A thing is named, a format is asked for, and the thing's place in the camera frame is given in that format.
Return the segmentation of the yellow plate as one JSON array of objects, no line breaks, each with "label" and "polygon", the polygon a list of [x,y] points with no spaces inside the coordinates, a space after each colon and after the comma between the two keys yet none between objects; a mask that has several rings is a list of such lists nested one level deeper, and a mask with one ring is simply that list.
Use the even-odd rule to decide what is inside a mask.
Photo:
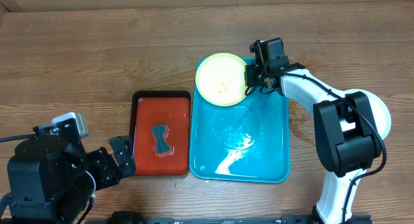
[{"label": "yellow plate", "polygon": [[202,61],[195,75],[200,95],[216,106],[232,106],[245,99],[246,62],[230,53],[212,54]]}]

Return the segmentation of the hourglass green red sponge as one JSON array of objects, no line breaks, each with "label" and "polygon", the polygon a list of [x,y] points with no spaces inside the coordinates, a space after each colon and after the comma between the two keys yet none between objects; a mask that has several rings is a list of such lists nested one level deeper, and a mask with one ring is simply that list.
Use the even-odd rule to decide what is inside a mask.
[{"label": "hourglass green red sponge", "polygon": [[167,125],[156,125],[151,127],[151,134],[154,140],[154,151],[157,157],[173,155],[174,148],[168,142],[169,128]]}]

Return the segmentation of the light blue plate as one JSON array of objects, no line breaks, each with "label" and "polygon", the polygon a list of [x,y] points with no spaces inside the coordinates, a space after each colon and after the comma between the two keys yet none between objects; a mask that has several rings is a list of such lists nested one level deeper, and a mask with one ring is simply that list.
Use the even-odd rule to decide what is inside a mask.
[{"label": "light blue plate", "polygon": [[389,135],[389,132],[391,130],[392,121],[389,109],[378,96],[371,93],[370,91],[366,91],[363,89],[348,89],[345,90],[343,93],[348,95],[359,91],[363,92],[368,97],[375,119],[377,131],[381,136],[382,140],[384,140]]}]

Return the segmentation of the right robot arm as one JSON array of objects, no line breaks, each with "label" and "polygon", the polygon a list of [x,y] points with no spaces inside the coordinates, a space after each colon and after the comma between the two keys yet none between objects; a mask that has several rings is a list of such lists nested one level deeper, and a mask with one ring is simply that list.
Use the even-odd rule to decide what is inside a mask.
[{"label": "right robot arm", "polygon": [[384,139],[391,129],[385,103],[363,89],[342,91],[290,63],[281,38],[250,45],[254,62],[245,67],[246,95],[267,89],[296,101],[314,116],[318,158],[325,168],[321,196],[307,223],[371,223],[354,216],[353,199],[361,179],[380,172],[387,161]]}]

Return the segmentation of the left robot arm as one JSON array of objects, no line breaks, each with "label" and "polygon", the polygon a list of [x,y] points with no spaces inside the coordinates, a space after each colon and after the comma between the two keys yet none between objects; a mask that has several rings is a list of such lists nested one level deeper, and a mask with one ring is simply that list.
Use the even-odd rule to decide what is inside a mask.
[{"label": "left robot arm", "polygon": [[86,131],[75,118],[36,126],[7,164],[10,192],[1,210],[2,223],[80,223],[94,205],[94,193],[135,174],[133,143],[128,136],[109,139],[104,147],[86,152]]}]

